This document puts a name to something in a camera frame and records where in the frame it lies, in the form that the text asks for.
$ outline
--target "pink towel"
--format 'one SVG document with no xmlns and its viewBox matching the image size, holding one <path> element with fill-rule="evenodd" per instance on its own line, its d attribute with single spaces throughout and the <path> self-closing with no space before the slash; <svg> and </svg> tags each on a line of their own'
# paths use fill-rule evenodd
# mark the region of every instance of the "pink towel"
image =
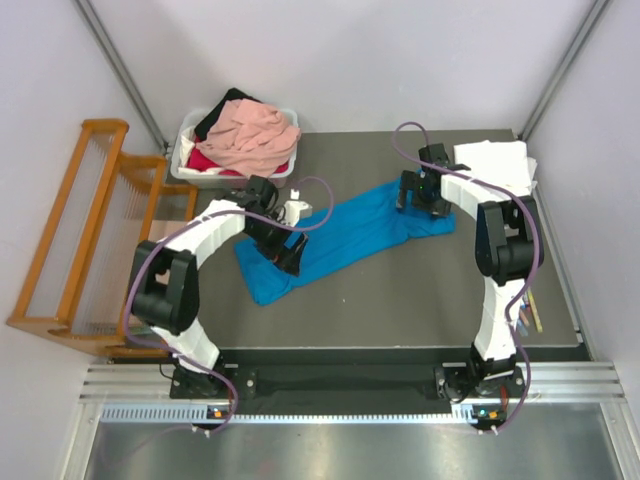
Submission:
<svg viewBox="0 0 640 480">
<path fill-rule="evenodd" d="M 300 138 L 300 129 L 271 105 L 253 100 L 225 103 L 206 140 L 196 148 L 221 167 L 245 177 L 269 177 L 286 163 Z"/>
</svg>

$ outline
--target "blue towel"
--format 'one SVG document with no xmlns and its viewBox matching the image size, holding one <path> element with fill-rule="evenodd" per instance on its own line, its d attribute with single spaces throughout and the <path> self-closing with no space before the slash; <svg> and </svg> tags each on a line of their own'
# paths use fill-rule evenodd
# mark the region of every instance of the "blue towel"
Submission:
<svg viewBox="0 0 640 480">
<path fill-rule="evenodd" d="M 254 301 L 259 305 L 269 305 L 294 288 L 410 238 L 453 232 L 453 214 L 434 219 L 415 210 L 410 206 L 411 192 L 405 210 L 398 212 L 395 205 L 399 185 L 400 181 L 396 180 L 336 205 L 326 224 L 308 232 L 309 242 L 302 254 L 299 277 L 278 270 L 258 252 L 252 239 L 238 242 L 235 245 L 236 256 Z M 325 214 L 326 210 L 317 212 L 301 220 L 298 226 L 318 223 Z M 287 244 L 293 244 L 299 235 L 292 234 Z"/>
</svg>

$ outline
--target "white plastic bin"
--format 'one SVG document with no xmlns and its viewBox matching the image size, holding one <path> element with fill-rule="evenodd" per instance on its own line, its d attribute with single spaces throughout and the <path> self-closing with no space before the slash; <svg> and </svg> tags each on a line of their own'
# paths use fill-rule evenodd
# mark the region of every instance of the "white plastic bin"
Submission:
<svg viewBox="0 0 640 480">
<path fill-rule="evenodd" d="M 198 188 L 243 188 L 247 184 L 247 178 L 243 176 L 234 175 L 218 175 L 215 173 L 206 172 L 185 172 L 180 171 L 180 134 L 189 127 L 195 127 L 200 121 L 207 116 L 211 111 L 211 108 L 198 108 L 190 112 L 180 125 L 178 136 L 176 138 L 176 144 L 173 147 L 173 154 L 171 155 L 171 175 L 180 180 L 185 180 Z M 293 110 L 287 108 L 281 108 L 280 111 L 289 119 L 289 123 L 294 126 L 298 126 L 298 115 Z M 298 153 L 298 146 L 293 150 L 291 158 L 289 158 L 289 166 L 287 170 L 280 173 L 274 173 L 269 177 L 274 185 L 278 188 L 282 188 L 287 183 L 287 177 L 293 172 L 293 167 L 296 163 L 296 156 Z"/>
</svg>

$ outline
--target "metal pole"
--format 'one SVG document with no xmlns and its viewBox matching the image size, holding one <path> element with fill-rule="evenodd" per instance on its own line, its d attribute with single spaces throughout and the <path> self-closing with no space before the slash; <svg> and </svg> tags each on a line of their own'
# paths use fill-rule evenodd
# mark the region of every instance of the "metal pole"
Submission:
<svg viewBox="0 0 640 480">
<path fill-rule="evenodd" d="M 540 123 L 540 120 L 549 108 L 551 101 L 558 92 L 559 87 L 562 85 L 563 80 L 567 76 L 567 73 L 574 65 L 578 55 L 584 48 L 591 33 L 595 29 L 598 22 L 602 19 L 606 8 L 610 4 L 611 0 L 596 0 L 595 2 L 593 2 L 593 5 L 589 9 L 589 12 L 580 24 L 578 32 L 576 33 L 573 40 L 571 40 L 569 48 L 567 48 L 567 51 L 562 56 L 560 63 L 554 70 L 553 75 L 551 75 L 551 78 L 545 85 L 535 108 L 531 112 L 531 115 L 529 115 L 529 119 L 525 123 L 522 133 L 518 135 L 518 138 L 524 140 L 525 142 L 531 138 L 533 131 L 536 129 L 538 123 Z"/>
<path fill-rule="evenodd" d="M 124 64 L 120 53 L 116 49 L 115 45 L 111 41 L 109 34 L 107 33 L 100 17 L 98 16 L 95 8 L 91 4 L 90 0 L 72 0 L 80 16 L 89 27 L 89 31 L 93 35 L 96 43 L 104 53 L 113 73 L 115 73 L 116 77 L 120 81 L 122 88 L 124 88 L 125 93 L 133 103 L 134 108 L 140 115 L 142 122 L 149 130 L 149 133 L 153 137 L 153 140 L 158 144 L 163 153 L 166 152 L 169 143 L 165 140 L 162 135 L 162 131 L 158 126 L 158 123 L 153 118 L 149 107 L 146 102 L 142 98 L 142 94 L 140 90 L 136 86 L 133 81 L 133 77 L 129 73 L 127 66 Z"/>
</svg>

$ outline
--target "robotic arm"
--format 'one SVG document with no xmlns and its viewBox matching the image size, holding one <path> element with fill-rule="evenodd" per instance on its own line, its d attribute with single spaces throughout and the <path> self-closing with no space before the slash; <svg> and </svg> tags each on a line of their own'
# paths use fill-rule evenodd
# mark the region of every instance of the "robotic arm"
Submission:
<svg viewBox="0 0 640 480">
<path fill-rule="evenodd" d="M 451 171 L 467 170 L 465 174 L 474 176 L 465 165 L 452 165 L 442 144 L 423 147 L 419 155 L 425 163 Z M 403 172 L 396 203 L 399 209 L 404 208 L 408 192 L 412 192 L 413 207 L 436 217 L 448 215 L 453 203 L 476 221 L 476 265 L 485 277 L 482 321 L 466 367 L 455 375 L 443 373 L 439 390 L 446 398 L 457 397 L 456 403 L 474 390 L 495 391 L 516 374 L 516 348 L 510 331 L 515 324 L 507 323 L 505 311 L 524 286 L 533 264 L 532 229 L 519 207 L 505 195 L 426 166 L 420 173 Z M 529 192 L 513 193 L 518 195 L 538 225 L 536 202 Z M 539 265 L 542 261 L 540 252 Z M 515 303 L 511 307 L 513 322 L 517 321 L 519 306 Z"/>
<path fill-rule="evenodd" d="M 198 269 L 224 242 L 244 232 L 256 241 L 258 250 L 276 267 L 297 276 L 308 237 L 303 234 L 288 247 L 285 242 L 292 233 L 290 230 L 245 215 L 220 215 L 206 222 L 202 219 L 216 212 L 236 210 L 295 226 L 300 218 L 310 215 L 311 206 L 297 198 L 285 202 L 280 210 L 274 208 L 277 196 L 278 191 L 269 180 L 252 176 L 244 190 L 228 192 L 222 199 L 212 201 L 192 220 L 191 223 L 196 223 L 193 228 L 170 241 L 153 259 L 134 297 L 132 314 L 183 356 L 209 369 L 221 370 L 220 350 L 208 338 L 197 316 L 200 308 Z M 155 247 L 156 243 L 151 241 L 138 245 L 130 282 Z M 169 278 L 165 283 L 160 276 L 167 272 Z M 219 389 L 214 378 L 181 357 L 174 375 L 189 382 L 189 390 L 202 396 L 215 395 Z"/>
</svg>

